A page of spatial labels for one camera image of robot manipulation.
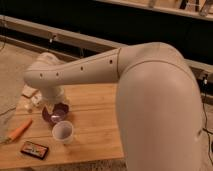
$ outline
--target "black cable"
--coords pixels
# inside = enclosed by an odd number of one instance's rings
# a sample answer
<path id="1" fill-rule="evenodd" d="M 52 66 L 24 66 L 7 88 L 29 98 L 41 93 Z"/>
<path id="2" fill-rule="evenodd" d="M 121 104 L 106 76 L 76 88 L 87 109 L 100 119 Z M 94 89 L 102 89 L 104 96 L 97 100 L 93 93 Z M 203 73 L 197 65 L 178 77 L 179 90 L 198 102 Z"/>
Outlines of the black cable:
<path id="1" fill-rule="evenodd" d="M 6 27 L 5 27 L 5 24 L 6 24 L 6 20 L 5 20 L 5 4 L 4 4 L 3 0 L 1 0 L 1 6 L 2 6 L 2 16 L 3 16 L 3 19 L 1 20 L 1 22 L 2 22 L 2 36 L 4 37 L 4 40 L 3 40 L 3 45 L 0 48 L 0 52 L 4 49 L 5 44 L 6 44 L 6 40 L 7 40 Z"/>
<path id="2" fill-rule="evenodd" d="M 205 101 L 206 101 L 206 96 L 207 96 L 207 93 L 206 93 L 206 90 L 207 90 L 207 82 L 208 82 L 208 75 L 205 76 L 205 78 L 203 79 L 203 88 L 204 88 L 204 98 L 203 98 L 203 111 L 204 111 L 204 115 L 205 115 L 205 128 L 204 130 L 207 130 L 207 126 L 208 126 L 208 116 L 206 114 L 206 109 L 205 109 Z M 208 146 L 209 146 L 209 149 L 208 149 L 208 156 L 209 156 L 209 160 L 211 161 L 211 164 L 213 166 L 213 160 L 211 158 L 211 138 L 210 138 L 210 131 L 205 131 L 207 136 L 208 136 Z"/>
<path id="3" fill-rule="evenodd" d="M 5 112 L 0 113 L 0 116 L 3 116 L 5 114 L 7 114 L 8 112 L 13 111 L 15 109 L 16 109 L 16 107 L 10 108 L 10 109 L 6 110 Z"/>
<path id="4" fill-rule="evenodd" d="M 208 129 L 206 129 L 206 128 L 203 128 L 203 131 L 205 131 L 205 132 L 206 132 L 206 133 L 208 133 L 208 134 L 213 135 L 213 132 L 209 131 L 209 130 L 208 130 Z"/>

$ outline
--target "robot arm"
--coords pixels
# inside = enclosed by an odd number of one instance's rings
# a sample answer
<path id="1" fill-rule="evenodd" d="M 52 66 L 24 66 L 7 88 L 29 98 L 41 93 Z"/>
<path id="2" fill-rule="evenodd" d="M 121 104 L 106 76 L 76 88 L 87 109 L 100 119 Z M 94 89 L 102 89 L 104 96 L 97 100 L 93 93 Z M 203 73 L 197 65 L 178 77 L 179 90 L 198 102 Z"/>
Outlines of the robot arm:
<path id="1" fill-rule="evenodd" d="M 127 46 L 58 65 L 49 53 L 25 82 L 60 102 L 60 85 L 117 82 L 116 110 L 130 171 L 198 171 L 203 112 L 196 80 L 182 55 L 164 43 Z"/>

